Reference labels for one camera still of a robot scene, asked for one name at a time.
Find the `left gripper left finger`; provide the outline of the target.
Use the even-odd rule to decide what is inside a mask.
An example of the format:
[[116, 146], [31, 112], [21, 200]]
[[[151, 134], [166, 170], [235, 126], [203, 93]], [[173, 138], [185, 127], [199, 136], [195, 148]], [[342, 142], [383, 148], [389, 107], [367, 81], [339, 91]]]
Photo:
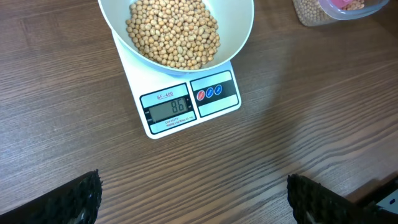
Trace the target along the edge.
[[2, 214], [1, 223], [94, 224], [102, 191], [102, 181], [96, 169]]

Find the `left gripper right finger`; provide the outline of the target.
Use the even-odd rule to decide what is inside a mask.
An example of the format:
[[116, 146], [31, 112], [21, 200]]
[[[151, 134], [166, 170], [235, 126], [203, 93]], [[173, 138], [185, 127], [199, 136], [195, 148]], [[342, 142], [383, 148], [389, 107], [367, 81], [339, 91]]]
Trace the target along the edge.
[[376, 217], [321, 184], [293, 174], [287, 178], [287, 200], [299, 224], [366, 224]]

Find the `pink measuring scoop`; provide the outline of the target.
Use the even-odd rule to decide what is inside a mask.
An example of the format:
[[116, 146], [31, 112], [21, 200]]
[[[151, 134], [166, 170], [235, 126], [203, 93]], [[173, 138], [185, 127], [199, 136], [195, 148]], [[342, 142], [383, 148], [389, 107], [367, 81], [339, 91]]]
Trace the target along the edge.
[[338, 9], [343, 9], [347, 5], [351, 4], [353, 0], [330, 0], [330, 2]]

